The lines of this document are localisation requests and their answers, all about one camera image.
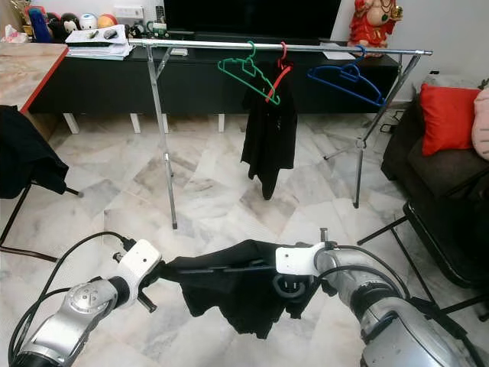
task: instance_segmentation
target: blue hanger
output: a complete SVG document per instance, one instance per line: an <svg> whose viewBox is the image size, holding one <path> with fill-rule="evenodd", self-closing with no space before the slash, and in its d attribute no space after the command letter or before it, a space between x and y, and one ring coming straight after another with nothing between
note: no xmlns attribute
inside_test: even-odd
<svg viewBox="0 0 489 367"><path fill-rule="evenodd" d="M333 88L339 89L352 96L355 96L365 102L369 102L377 107L382 107L385 104L385 98L382 96L381 91L370 80L368 80L367 78L365 78L360 74L360 70L358 69L357 63L359 63L365 58L366 50L365 47L361 45L358 45L358 48L360 48L361 50L361 56L356 58L355 61L353 61L352 63L344 65L343 67L334 67L330 65L325 65L322 67L314 67L312 69L309 69L309 71L307 72L307 76L318 82L326 84L327 86L332 86ZM348 80L352 83L360 83L360 82L366 83L368 86L370 86L372 91L375 92L377 98L371 99L367 96L362 96L361 94L358 94L353 90L346 89L343 86L339 86L338 84L334 84L332 82L329 82L328 80L321 79L317 76L317 72L320 70L337 70L339 76L345 80Z"/></svg>

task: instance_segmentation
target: red hanger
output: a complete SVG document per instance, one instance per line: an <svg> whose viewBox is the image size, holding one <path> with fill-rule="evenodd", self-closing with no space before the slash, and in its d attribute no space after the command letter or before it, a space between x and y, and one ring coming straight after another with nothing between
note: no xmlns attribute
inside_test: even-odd
<svg viewBox="0 0 489 367"><path fill-rule="evenodd" d="M280 42L280 44L282 45L283 53L282 53L282 57L277 60L277 64L278 64L278 67L283 70L284 69L283 62L285 61L285 58L287 57L287 45L283 41Z"/></svg>
<svg viewBox="0 0 489 367"><path fill-rule="evenodd" d="M268 92L267 98L265 99L265 102L270 101L270 98L274 94L274 90L277 90L277 87L280 84L280 82L282 81L283 77L286 76L292 70L292 63L289 63L287 65L287 62L285 60L287 57L287 45L283 41L280 42L280 44L282 45L282 48L283 48L283 54L282 54L282 57L277 59L277 65L278 65L279 69L282 70L282 73L280 73L280 75L277 77L277 80L275 80L274 88L271 89L270 92Z"/></svg>

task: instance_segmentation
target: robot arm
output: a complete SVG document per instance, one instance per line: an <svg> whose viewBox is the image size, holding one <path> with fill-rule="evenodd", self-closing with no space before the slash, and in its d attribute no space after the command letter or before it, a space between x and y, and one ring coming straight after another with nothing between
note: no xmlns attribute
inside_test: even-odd
<svg viewBox="0 0 489 367"><path fill-rule="evenodd" d="M376 262L353 249L325 247L279 248L277 270L283 274L311 274L349 265L376 268ZM456 354L424 315L402 299L383 278L365 271L333 272L324 278L361 324L366 343L362 365L368 367L455 367Z"/></svg>
<svg viewBox="0 0 489 367"><path fill-rule="evenodd" d="M362 366L456 367L456 354L411 304L401 298L395 284L377 274L359 270L334 271L350 265L375 268L362 252L326 246L278 248L281 274L325 276L331 288L355 314L366 343ZM137 299L151 312L154 305L141 293L161 255L145 240L120 258L115 275L72 288L61 308L47 319L15 356L11 367L70 367L99 321L117 307Z"/></svg>
<svg viewBox="0 0 489 367"><path fill-rule="evenodd" d="M121 258L113 277L71 288L61 308L34 333L12 363L14 367L70 367L101 319L137 299L141 281L160 262L161 254L146 240Z"/></svg>

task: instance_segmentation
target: marble floor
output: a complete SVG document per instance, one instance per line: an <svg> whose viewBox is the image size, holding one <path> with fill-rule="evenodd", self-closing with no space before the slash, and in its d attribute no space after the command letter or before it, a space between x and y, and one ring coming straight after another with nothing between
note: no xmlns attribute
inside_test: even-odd
<svg viewBox="0 0 489 367"><path fill-rule="evenodd" d="M154 119L141 116L142 133L136 135L128 115L77 118L79 135L71 135L61 125L50 143L70 166L66 182L85 196L59 196L35 187L5 245L61 255L81 238L106 229L149 240L169 261L178 255L227 248L244 239L316 243L319 227L328 227L329 238L340 245L354 245L402 216L403 194L380 169L389 135L376 131L369 138L359 209L350 199L356 156L346 153L327 162L322 159L323 153L332 153L361 134L369 121L366 115L300 116L295 167L280 172L270 201L262 199L259 181L248 179L248 165L240 163L246 116L227 116L222 134L217 132L217 116L169 118L176 231L171 229ZM0 227L14 204L15 200L0 201ZM441 306L469 295L444 279L408 223L399 232ZM390 233L365 248L389 262L412 293L423 295ZM69 258L53 289L110 275L116 266L112 254L118 251L113 239L91 241ZM0 259L0 366L5 366L11 332L53 266L8 254ZM358 322L337 297L317 293L301 320L284 314L268 339L259 340L238 335L216 309L191 317L178 284L159 281L147 289L147 295L157 304L156 312L149 314L140 304L115 311L92 333L76 366L306 367L325 361L336 367L359 365L363 342ZM61 297L45 302L34 328L59 307ZM453 317L477 346L489 352L487 325L478 322L474 308Z"/></svg>

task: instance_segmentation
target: clothes hanger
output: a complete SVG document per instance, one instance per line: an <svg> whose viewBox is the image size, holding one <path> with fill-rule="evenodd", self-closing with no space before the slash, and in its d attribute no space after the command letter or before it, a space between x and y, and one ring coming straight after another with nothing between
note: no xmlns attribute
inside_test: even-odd
<svg viewBox="0 0 489 367"><path fill-rule="evenodd" d="M287 45L285 42L280 42L280 44L282 45L282 48L283 48L283 53L282 53L282 57L280 57L278 60L277 60L277 65L279 67L279 69L282 70L282 73L280 73L280 75L277 77L277 80L275 80L275 83L274 83L274 89L270 89L270 92L268 92L268 95L267 95L267 98L265 99L265 102L268 102L270 101L270 98L272 97L272 95L274 94L274 91L277 90L277 87L278 85L280 84L280 82L282 81L282 79L290 72L292 71L292 67L293 67L293 64L291 62L288 62L286 60L287 58Z"/></svg>
<svg viewBox="0 0 489 367"><path fill-rule="evenodd" d="M339 89L345 93L348 93L354 97L357 97L359 99L362 99L365 102L369 102L377 107L382 107L385 104L385 98L382 96L381 91L367 78L361 75L360 70L358 69L357 64L362 61L365 58L365 47L358 45L358 48L361 50L361 56L357 57L355 61L352 63L349 63L347 65L344 65L343 67L334 67L330 65L325 65L321 67L314 67L312 69L309 69L307 72L307 76L311 79L314 79L318 82L321 82L323 84L326 84L327 86L332 86L333 88ZM374 94L375 98L372 99L368 96L363 96L361 94L358 94L357 92L345 88L344 86L340 86L338 84L334 84L332 82L329 82L328 80L324 80L318 77L317 72L320 70L334 70L338 71L338 75L349 82L359 84L362 82L364 85L366 85Z"/></svg>
<svg viewBox="0 0 489 367"><path fill-rule="evenodd" d="M270 80L268 80L265 77L265 75L263 74L263 72L254 65L253 57L254 57L254 54L256 53L256 47L254 46L254 43L252 41L248 41L248 43L251 44L251 46L252 46L251 55L249 55L246 59L238 59L238 58L231 57L231 58L228 58L228 59L221 60L221 61L219 61L217 63L217 68L219 70L221 70L223 73L226 73L226 74L232 76L236 80L238 80L241 83L245 84L246 86L250 87L256 93L260 94L261 96L263 96L265 98L268 98L268 95L267 94L265 94L264 92L262 92L258 88L252 86L248 81L243 80L241 77L239 77L239 76L233 74L232 72L226 70L226 65L227 64L238 64L238 65L241 65L241 70L243 72L245 72L247 75L252 76L252 77L253 76L256 76L257 73L258 73L258 75L269 86L269 89L272 92L272 94L270 96L270 101L274 105L278 106L280 104L280 97L276 94L275 87L272 85L272 83L270 82Z"/></svg>

